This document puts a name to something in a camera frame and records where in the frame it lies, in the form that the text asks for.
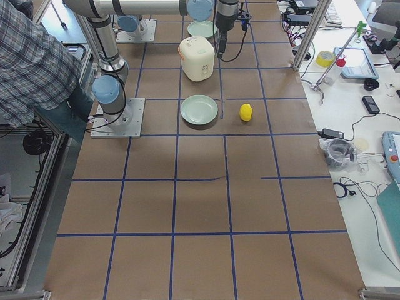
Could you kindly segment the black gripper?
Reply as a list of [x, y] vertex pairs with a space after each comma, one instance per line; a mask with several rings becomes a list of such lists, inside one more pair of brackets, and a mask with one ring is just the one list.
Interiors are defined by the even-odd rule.
[[243, 31], [248, 30], [251, 20], [249, 11], [246, 10], [244, 2], [218, 1], [216, 6], [216, 26], [219, 29], [217, 36], [217, 56], [223, 58], [226, 51], [228, 31], [232, 30], [236, 21], [241, 21]]

